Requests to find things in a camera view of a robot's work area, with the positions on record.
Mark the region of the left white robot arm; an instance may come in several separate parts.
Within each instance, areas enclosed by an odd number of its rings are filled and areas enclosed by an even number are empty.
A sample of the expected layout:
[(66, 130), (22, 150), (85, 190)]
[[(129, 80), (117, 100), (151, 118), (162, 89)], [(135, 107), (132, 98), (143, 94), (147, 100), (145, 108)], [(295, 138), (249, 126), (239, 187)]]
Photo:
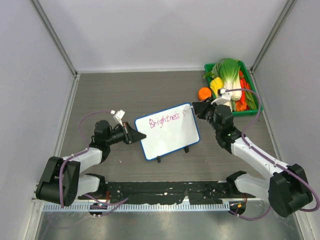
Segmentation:
[(86, 194), (100, 200), (107, 192), (105, 177), (80, 173), (103, 163), (111, 152), (111, 145), (123, 142), (127, 145), (147, 137), (133, 129), (128, 122), (111, 127), (107, 120), (96, 122), (89, 147), (66, 157), (52, 156), (48, 159), (35, 190), (38, 200), (70, 206), (75, 199)]

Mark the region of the blue framed whiteboard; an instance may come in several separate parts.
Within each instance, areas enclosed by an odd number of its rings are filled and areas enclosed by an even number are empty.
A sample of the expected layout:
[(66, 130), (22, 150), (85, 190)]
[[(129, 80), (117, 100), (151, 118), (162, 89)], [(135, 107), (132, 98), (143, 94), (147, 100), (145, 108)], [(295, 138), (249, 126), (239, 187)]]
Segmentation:
[(136, 130), (146, 135), (146, 138), (140, 141), (146, 160), (155, 160), (157, 156), (163, 156), (200, 141), (193, 110), (183, 111), (190, 105), (189, 102), (182, 103), (139, 117), (134, 121)]

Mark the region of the toy bok choy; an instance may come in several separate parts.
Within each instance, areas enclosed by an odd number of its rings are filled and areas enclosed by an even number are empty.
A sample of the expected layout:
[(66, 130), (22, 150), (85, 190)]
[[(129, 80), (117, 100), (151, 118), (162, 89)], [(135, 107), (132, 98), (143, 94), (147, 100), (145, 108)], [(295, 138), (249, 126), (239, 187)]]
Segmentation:
[(238, 61), (233, 58), (225, 58), (220, 62), (219, 74), (223, 81), (223, 87), (227, 90), (241, 89), (240, 68)]

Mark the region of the red toy peppers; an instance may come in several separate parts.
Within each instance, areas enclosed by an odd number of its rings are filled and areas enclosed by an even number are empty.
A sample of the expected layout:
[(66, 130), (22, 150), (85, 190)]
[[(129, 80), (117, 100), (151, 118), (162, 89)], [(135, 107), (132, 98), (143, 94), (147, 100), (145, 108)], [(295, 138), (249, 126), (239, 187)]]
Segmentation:
[[(239, 82), (242, 89), (248, 88), (249, 85), (246, 82), (244, 74), (241, 70), (239, 70)], [(242, 91), (240, 100), (235, 102), (235, 107), (237, 112), (247, 111), (250, 109), (246, 103), (246, 91)]]

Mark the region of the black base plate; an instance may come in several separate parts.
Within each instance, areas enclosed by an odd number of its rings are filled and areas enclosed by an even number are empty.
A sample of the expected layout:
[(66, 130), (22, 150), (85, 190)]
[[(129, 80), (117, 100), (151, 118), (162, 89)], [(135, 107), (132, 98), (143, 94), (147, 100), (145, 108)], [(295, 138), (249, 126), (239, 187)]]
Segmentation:
[(136, 181), (108, 182), (103, 198), (112, 203), (128, 198), (131, 205), (174, 205), (188, 199), (192, 205), (220, 204), (223, 199), (253, 198), (229, 182), (218, 181)]

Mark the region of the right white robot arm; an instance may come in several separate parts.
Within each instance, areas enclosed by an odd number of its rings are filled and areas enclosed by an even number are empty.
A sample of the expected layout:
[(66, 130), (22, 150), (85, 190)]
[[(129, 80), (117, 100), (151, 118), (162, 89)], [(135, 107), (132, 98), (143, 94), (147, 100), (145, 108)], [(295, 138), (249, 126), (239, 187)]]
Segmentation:
[(281, 217), (288, 217), (314, 200), (304, 169), (288, 165), (256, 146), (234, 125), (234, 117), (226, 105), (208, 100), (193, 102), (195, 115), (206, 120), (215, 132), (218, 145), (230, 154), (251, 165), (263, 178), (253, 177), (244, 171), (230, 175), (226, 193), (233, 198), (245, 193), (268, 202)]

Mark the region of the green toy pea pods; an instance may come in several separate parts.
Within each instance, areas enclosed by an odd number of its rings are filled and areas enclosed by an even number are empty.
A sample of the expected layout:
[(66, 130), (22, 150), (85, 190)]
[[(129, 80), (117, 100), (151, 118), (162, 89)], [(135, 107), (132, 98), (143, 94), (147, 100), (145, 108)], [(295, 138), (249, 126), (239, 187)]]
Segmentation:
[(257, 108), (257, 105), (255, 103), (255, 100), (253, 98), (252, 93), (248, 90), (245, 90), (244, 93), (245, 93), (245, 102), (246, 102), (248, 108), (250, 110), (257, 110), (258, 108)]

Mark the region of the green plastic basket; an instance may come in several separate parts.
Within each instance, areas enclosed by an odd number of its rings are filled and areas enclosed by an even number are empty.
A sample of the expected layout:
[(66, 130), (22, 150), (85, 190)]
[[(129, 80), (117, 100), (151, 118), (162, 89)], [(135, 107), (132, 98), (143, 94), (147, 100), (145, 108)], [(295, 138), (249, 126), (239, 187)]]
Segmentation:
[[(204, 65), (205, 75), (212, 71), (214, 65), (215, 65), (215, 63), (206, 63)], [(238, 61), (238, 66), (239, 66), (239, 70), (241, 70), (243, 75), (244, 75), (245, 81), (249, 84), (250, 89), (256, 93), (256, 88), (255, 88), (254, 83), (252, 81), (250, 72), (247, 70), (247, 67), (240, 60)], [(254, 94), (253, 94), (253, 98), (254, 98), (255, 104), (257, 106), (257, 110), (250, 110), (249, 109), (249, 110), (245, 110), (245, 111), (233, 111), (232, 114), (235, 117), (244, 117), (244, 116), (254, 116), (254, 115), (256, 115), (258, 113), (258, 109), (259, 109), (259, 99), (257, 99), (257, 97)]]

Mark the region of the orange toy fruit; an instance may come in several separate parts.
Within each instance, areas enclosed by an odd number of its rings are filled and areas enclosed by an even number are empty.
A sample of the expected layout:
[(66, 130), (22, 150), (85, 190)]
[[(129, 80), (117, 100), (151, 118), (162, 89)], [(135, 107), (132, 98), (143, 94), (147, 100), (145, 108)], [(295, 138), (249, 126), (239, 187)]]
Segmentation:
[(212, 97), (212, 91), (208, 87), (202, 87), (197, 94), (197, 97), (200, 101), (204, 101)]

